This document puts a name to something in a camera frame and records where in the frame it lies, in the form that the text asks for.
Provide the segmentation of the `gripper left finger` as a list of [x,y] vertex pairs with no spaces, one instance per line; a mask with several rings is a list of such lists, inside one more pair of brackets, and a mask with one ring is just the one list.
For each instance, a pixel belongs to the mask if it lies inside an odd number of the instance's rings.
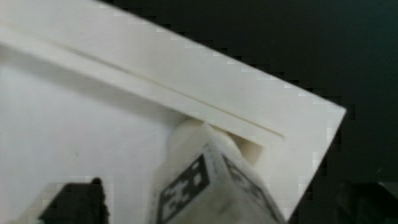
[[111,224],[105,198],[100,178],[68,183],[39,215],[43,224]]

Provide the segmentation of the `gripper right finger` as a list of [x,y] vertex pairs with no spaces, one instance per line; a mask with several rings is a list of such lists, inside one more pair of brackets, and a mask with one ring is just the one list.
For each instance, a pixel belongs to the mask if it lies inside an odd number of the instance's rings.
[[336,224],[398,224],[398,182],[345,182]]

